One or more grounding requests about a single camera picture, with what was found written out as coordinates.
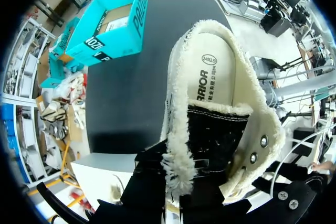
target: black leather upper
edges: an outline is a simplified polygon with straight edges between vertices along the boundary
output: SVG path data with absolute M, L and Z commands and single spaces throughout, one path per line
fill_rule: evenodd
M 226 170 L 243 135 L 249 115 L 222 114 L 202 107 L 188 106 L 188 146 L 194 160 L 208 159 L 198 173 Z

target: shoe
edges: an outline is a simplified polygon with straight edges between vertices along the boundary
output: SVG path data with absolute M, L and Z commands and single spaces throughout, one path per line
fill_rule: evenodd
M 193 180 L 211 176 L 226 200 L 242 198 L 285 143 L 251 63 L 214 20 L 195 24 L 172 49 L 163 140 L 168 192 L 190 194 Z
M 40 118 L 43 121 L 48 121 L 50 123 L 56 121 L 63 121 L 66 119 L 66 111 L 61 107 L 61 104 L 57 101 L 51 101 L 48 107 L 46 107 Z

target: black table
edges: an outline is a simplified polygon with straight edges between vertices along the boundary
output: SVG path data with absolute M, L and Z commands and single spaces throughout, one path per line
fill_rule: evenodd
M 201 19 L 230 29 L 214 0 L 149 0 L 142 52 L 89 67 L 86 123 L 92 152 L 138 153 L 159 141 L 170 52 Z

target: metal shelving rack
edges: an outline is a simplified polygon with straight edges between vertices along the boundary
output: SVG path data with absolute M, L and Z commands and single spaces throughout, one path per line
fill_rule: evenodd
M 10 50 L 9 57 L 7 64 L 5 66 L 5 71 L 4 71 L 4 77 L 3 77 L 3 82 L 1 83 L 1 88 L 2 88 L 2 103 L 7 103 L 7 104 L 13 104 L 13 122 L 14 122 L 14 133 L 15 133 L 15 138 L 16 138 L 16 145 L 18 149 L 17 153 L 17 161 L 21 162 L 23 169 L 21 170 L 22 176 L 27 177 L 28 179 L 25 180 L 26 185 L 29 188 L 32 188 L 36 186 L 40 182 L 45 182 L 48 181 L 52 178 L 55 178 L 59 176 L 59 172 L 53 173 L 51 175 L 48 175 L 46 172 L 46 169 L 48 169 L 48 166 L 44 164 L 40 151 L 39 151 L 39 145 L 38 145 L 38 134 L 36 134 L 36 128 L 35 125 L 37 122 L 35 121 L 35 113 L 36 113 L 36 102 L 35 102 L 35 97 L 33 97 L 33 90 L 34 90 L 34 85 L 35 85 L 35 79 L 36 79 L 36 72 L 37 72 L 37 63 L 39 58 L 41 57 L 43 51 L 46 48 L 46 45 L 48 41 L 51 41 L 55 39 L 55 36 L 50 33 L 48 30 L 42 27 L 41 24 L 37 23 L 34 19 L 29 18 L 25 22 L 23 22 L 20 31 L 17 34 L 17 37 L 14 41 L 14 44 Z M 27 59 L 28 57 L 31 56 L 36 57 L 36 64 L 34 64 L 31 72 L 32 75 L 29 76 L 25 73 L 26 67 L 27 67 Z M 11 75 L 13 71 L 17 71 L 17 76 L 15 79 L 15 85 L 13 85 L 13 76 Z M 29 91 L 28 97 L 24 97 L 20 95 L 20 87 L 21 87 L 21 82 L 23 81 L 24 77 L 29 77 L 32 79 L 31 81 L 31 87 Z M 14 92 L 10 93 L 9 88 L 6 86 L 8 85 L 7 81 L 11 79 L 12 82 L 12 91 Z M 26 150 L 22 144 L 20 144 L 19 141 L 19 129 L 17 127 L 17 122 L 18 118 L 16 116 L 17 113 L 17 108 L 18 107 L 28 107 L 28 111 L 30 112 L 30 119 L 32 120 L 33 123 L 33 130 L 32 130 L 32 136 L 25 136 L 23 137 L 28 137 L 28 138 L 33 138 L 34 139 L 34 145 L 30 146 L 33 150 L 35 150 L 38 153 L 38 156 L 40 157 L 39 164 L 43 166 L 44 171 L 43 171 L 43 176 L 39 177 L 38 179 L 32 179 L 30 176 L 31 173 L 28 171 L 29 167 L 25 163 L 25 159 L 23 157 L 23 151 Z

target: boot tongue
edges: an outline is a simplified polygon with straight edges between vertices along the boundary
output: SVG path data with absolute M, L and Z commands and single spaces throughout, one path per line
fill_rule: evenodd
M 188 146 L 198 174 L 224 172 L 242 138 L 250 107 L 193 101 L 188 105 Z

